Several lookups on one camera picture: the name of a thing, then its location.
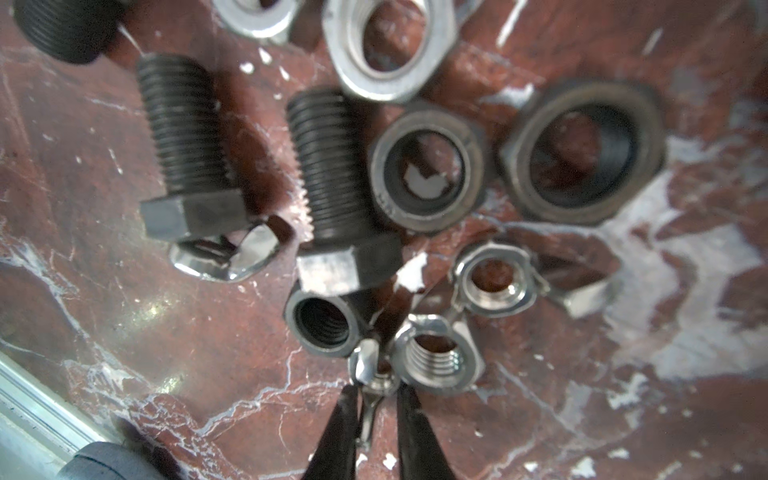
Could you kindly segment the small black hex nut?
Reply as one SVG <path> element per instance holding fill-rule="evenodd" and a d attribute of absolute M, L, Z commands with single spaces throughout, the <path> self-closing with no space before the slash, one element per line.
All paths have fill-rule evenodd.
<path fill-rule="evenodd" d="M 345 358 L 370 331 L 374 310 L 369 291 L 322 297 L 303 291 L 296 282 L 283 318 L 309 354 Z"/>

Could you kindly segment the silver wing nut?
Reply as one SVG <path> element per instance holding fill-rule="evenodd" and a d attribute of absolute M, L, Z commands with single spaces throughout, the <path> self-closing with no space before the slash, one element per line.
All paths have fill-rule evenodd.
<path fill-rule="evenodd" d="M 376 415 L 382 401 L 400 387 L 400 377 L 391 369 L 381 343 L 375 337 L 363 338 L 348 358 L 350 380 L 362 394 L 357 447 L 369 451 L 372 445 Z"/>

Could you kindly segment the black hex bolt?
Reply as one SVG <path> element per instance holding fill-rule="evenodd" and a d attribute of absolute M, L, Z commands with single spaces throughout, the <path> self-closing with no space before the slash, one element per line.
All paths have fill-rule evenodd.
<path fill-rule="evenodd" d="M 38 50 L 69 64 L 96 60 L 113 41 L 131 1 L 18 0 L 13 18 Z"/>
<path fill-rule="evenodd" d="M 302 290 L 329 297 L 387 281 L 403 265 L 402 243 L 378 221 L 353 106 L 318 87 L 291 98 L 286 120 L 313 235 L 296 257 Z"/>
<path fill-rule="evenodd" d="M 169 243 L 246 228 L 243 194 L 225 160 L 212 75 L 196 60 L 153 53 L 136 78 L 166 195 L 140 204 L 148 237 Z"/>

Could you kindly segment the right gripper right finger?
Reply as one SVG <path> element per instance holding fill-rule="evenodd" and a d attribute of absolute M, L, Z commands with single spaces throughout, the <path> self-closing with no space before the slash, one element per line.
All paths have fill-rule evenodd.
<path fill-rule="evenodd" d="M 407 384 L 397 392 L 397 440 L 400 479 L 456 480 L 416 390 Z"/>

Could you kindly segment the silver hex nut threaded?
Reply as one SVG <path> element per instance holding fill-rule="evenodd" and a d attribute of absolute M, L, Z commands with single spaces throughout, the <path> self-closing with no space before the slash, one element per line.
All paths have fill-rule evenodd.
<path fill-rule="evenodd" d="M 389 361 L 406 384 L 444 396 L 471 389 L 486 368 L 467 315 L 454 310 L 409 314 L 390 343 Z"/>

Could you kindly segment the large black hex nut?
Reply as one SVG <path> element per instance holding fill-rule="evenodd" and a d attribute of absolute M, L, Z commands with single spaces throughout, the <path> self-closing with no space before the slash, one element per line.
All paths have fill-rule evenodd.
<path fill-rule="evenodd" d="M 596 225 L 662 169 L 665 142 L 662 102 L 650 86 L 574 79 L 526 104 L 498 162 L 524 218 Z"/>

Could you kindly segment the small silver flange nut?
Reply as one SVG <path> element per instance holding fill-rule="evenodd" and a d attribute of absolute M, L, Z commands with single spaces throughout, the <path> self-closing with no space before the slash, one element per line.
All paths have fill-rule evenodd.
<path fill-rule="evenodd" d="M 458 301 L 471 313 L 503 318 L 522 313 L 544 298 L 578 319 L 608 307 L 622 290 L 617 274 L 599 275 L 567 288 L 556 282 L 565 263 L 509 240 L 491 238 L 467 245 L 449 278 Z"/>

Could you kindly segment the silver hex nut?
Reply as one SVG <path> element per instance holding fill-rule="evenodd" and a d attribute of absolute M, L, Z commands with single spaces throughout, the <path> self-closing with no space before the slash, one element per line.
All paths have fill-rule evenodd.
<path fill-rule="evenodd" d="M 459 36 L 453 1 L 414 1 L 422 22 L 396 22 L 390 1 L 327 1 L 322 28 L 342 90 L 405 104 L 436 74 Z"/>

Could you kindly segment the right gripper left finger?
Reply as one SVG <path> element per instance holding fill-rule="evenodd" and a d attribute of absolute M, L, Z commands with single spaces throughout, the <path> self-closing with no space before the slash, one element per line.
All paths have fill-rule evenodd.
<path fill-rule="evenodd" d="M 356 478 L 358 395 L 354 385 L 342 388 L 302 480 L 353 480 Z"/>

